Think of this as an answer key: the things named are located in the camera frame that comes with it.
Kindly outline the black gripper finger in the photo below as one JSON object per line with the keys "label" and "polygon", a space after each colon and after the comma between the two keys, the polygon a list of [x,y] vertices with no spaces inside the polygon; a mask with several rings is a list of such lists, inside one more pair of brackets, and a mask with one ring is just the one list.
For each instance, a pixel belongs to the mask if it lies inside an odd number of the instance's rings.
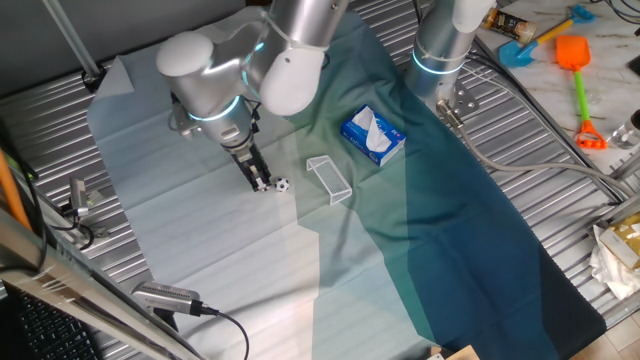
{"label": "black gripper finger", "polygon": [[271,187],[271,173],[268,169],[268,166],[266,165],[266,163],[264,162],[264,160],[262,158],[258,159],[258,158],[253,158],[253,164],[255,165],[260,172],[262,173],[262,178],[263,181],[265,183],[265,190],[267,191],[270,187]]}
{"label": "black gripper finger", "polygon": [[262,178],[262,173],[255,165],[247,165],[243,167],[244,175],[249,181],[254,191],[264,191],[265,183]]}

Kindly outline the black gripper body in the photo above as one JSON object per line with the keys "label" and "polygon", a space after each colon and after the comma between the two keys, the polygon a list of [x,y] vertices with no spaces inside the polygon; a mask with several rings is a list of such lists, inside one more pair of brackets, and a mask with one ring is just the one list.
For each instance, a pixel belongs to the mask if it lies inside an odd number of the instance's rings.
{"label": "black gripper body", "polygon": [[262,157],[256,144],[233,148],[230,154],[244,174],[260,174],[263,171]]}

